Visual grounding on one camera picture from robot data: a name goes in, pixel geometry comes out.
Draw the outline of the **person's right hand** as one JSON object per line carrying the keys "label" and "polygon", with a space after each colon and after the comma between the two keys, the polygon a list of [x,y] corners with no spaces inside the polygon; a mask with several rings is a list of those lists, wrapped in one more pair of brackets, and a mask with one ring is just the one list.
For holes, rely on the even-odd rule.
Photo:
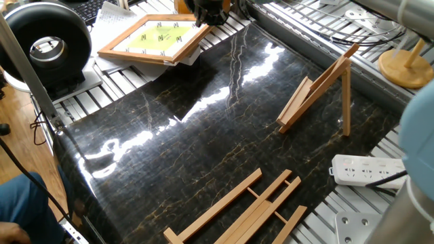
{"label": "person's right hand", "polygon": [[13,222],[1,222],[1,244],[31,244],[26,231]]}

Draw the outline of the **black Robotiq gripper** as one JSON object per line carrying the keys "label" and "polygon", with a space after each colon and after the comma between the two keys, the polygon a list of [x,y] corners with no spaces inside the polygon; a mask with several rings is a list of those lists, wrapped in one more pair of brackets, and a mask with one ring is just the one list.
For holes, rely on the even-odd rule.
{"label": "black Robotiq gripper", "polygon": [[228,19],[231,0],[184,0],[187,9],[195,16],[195,26],[201,26],[209,14],[212,16],[212,26],[223,25]]}

